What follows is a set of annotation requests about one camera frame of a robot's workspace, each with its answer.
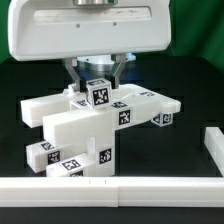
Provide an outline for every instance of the black background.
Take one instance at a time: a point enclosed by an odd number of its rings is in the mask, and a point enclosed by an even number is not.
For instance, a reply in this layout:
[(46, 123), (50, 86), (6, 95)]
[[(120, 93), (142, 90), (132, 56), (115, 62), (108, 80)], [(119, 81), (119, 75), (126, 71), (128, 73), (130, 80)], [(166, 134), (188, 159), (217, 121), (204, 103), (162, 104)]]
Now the black background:
[[(104, 73), (78, 71), (86, 78)], [(0, 176), (30, 177), (25, 147), (43, 140), (42, 128), (21, 121), (20, 101), (56, 94), (71, 79), (60, 61), (0, 65)], [(171, 126), (151, 122), (116, 132), (116, 175), (220, 177), (203, 144), (205, 127), (224, 127), (224, 76), (194, 57), (138, 57), (121, 76), (181, 101)], [(0, 208), (1, 223), (223, 223), (222, 208)]]

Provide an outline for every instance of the white border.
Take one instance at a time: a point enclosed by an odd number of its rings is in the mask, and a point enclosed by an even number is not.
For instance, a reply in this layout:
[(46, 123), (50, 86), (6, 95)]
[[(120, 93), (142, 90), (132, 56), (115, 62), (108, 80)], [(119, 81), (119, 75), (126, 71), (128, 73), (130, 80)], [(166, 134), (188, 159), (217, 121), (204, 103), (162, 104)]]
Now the white border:
[[(206, 128), (205, 145), (219, 169), (222, 157), (214, 155), (224, 155), (222, 143), (219, 128)], [(224, 178), (0, 179), (0, 207), (63, 206), (224, 207)]]

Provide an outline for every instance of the stacked blocks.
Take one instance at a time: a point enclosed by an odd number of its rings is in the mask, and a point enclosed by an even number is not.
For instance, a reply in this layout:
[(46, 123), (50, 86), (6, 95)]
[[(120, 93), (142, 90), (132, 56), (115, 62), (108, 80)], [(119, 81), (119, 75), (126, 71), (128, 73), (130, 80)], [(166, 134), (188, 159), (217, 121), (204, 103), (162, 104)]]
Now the stacked blocks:
[[(43, 124), (46, 140), (27, 146), (27, 162), (34, 172), (46, 169), (49, 177), (112, 176), (116, 130), (151, 119), (161, 127), (169, 125), (172, 113), (180, 111), (180, 102), (132, 84), (112, 90), (102, 78), (88, 81), (87, 90), (22, 102), (24, 122), (40, 119), (35, 121)], [(50, 111), (58, 101), (64, 102), (63, 108), (57, 104), (61, 112), (57, 106)], [(40, 118), (33, 116), (39, 108)]]

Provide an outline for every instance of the white plastic block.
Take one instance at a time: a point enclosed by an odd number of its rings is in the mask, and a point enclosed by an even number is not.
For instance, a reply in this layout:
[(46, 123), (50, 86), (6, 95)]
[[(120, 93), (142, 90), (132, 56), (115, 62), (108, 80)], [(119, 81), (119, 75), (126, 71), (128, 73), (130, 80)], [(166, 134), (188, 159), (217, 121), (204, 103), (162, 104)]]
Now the white plastic block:
[(1, 178), (0, 207), (224, 207), (223, 178)]
[(47, 166), (48, 177), (91, 177), (96, 176), (95, 160), (81, 154)]
[(86, 102), (90, 108), (102, 108), (112, 104), (111, 82), (101, 78), (88, 81), (86, 84)]
[(96, 176), (110, 177), (115, 174), (115, 148), (107, 147), (95, 155)]
[(27, 163), (35, 173), (44, 171), (47, 165), (75, 156), (70, 146), (54, 147), (43, 141), (26, 147)]
[(113, 113), (110, 108), (68, 111), (43, 118), (44, 139), (53, 146), (73, 145), (86, 153), (89, 138), (95, 138), (96, 151), (113, 146)]
[(217, 127), (206, 128), (205, 141), (208, 151), (224, 176), (224, 135)]
[(119, 206), (223, 207), (223, 178), (120, 178)]
[(43, 125), (43, 117), (70, 110), (70, 100), (82, 101), (85, 94), (62, 93), (52, 96), (39, 97), (21, 101), (22, 120), (29, 127), (34, 128)]
[(0, 207), (117, 207), (115, 180), (1, 178)]
[(158, 114), (151, 121), (160, 127), (171, 125), (173, 123), (173, 114)]

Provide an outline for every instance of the white cube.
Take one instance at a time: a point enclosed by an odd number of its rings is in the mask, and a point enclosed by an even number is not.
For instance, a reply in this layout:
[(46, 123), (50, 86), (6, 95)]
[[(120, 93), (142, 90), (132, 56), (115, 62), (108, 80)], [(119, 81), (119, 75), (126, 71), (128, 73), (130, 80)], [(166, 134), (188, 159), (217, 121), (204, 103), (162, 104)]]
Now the white cube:
[(152, 120), (152, 123), (164, 127), (173, 123), (173, 114), (158, 114)]
[(104, 79), (87, 82), (86, 103), (90, 108), (101, 108), (112, 104), (111, 83)]

